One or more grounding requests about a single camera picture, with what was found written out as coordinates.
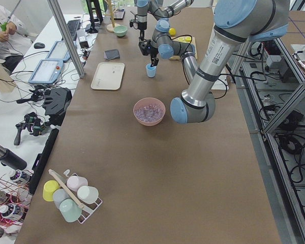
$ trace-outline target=pink bowl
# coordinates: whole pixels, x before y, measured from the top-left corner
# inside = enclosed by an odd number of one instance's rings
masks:
[[[143,108],[146,108],[147,106],[151,105],[153,108],[151,110],[156,110],[156,109],[161,109],[159,113],[161,113],[161,116],[158,116],[158,119],[153,121],[148,122],[148,121],[143,121],[140,118],[137,117],[137,114],[139,113],[138,110],[142,110]],[[157,125],[160,121],[162,121],[164,115],[166,112],[165,105],[163,104],[162,101],[158,100],[157,98],[143,98],[139,100],[133,107],[133,114],[138,120],[139,123],[141,123],[144,126],[154,126]]]

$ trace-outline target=green bowl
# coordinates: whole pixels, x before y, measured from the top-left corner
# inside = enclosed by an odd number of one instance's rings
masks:
[[[114,33],[118,37],[124,37],[128,32],[128,28],[125,25],[118,25],[114,28]]]

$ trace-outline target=brown table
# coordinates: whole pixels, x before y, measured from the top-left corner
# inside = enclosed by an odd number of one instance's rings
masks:
[[[133,15],[126,11],[128,25]],[[148,23],[150,37],[156,21],[150,16]],[[199,61],[212,23],[207,8],[184,9],[171,19],[179,35],[196,38]],[[169,105],[187,87],[180,62],[161,60],[156,77],[147,78],[149,58],[138,48],[139,31],[129,29],[117,38],[105,26],[16,244],[280,243],[234,86],[217,100],[210,121],[179,125]],[[120,51],[116,61],[126,64],[121,88],[92,90],[103,51],[112,48]],[[157,126],[145,127],[133,116],[133,105],[144,97],[166,105]],[[43,200],[43,185],[52,179],[49,168],[61,174],[69,168],[99,189],[103,205],[83,225],[65,222],[55,205]]]

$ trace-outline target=white label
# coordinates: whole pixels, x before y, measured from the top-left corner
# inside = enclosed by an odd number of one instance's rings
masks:
[[[208,53],[208,58],[213,64],[220,66],[224,61],[229,49],[230,47],[225,44],[215,45],[213,46],[211,52]]]
[[[214,45],[216,44],[216,40],[217,40],[217,37],[214,37],[212,40],[211,40],[211,43],[209,43],[209,47],[208,47],[208,50],[207,50],[207,53],[205,54],[205,57],[208,57],[210,52],[212,51]]]

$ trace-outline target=white tray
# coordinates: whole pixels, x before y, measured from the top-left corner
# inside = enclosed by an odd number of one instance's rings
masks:
[[[124,68],[123,63],[99,63],[90,87],[94,90],[119,89]]]

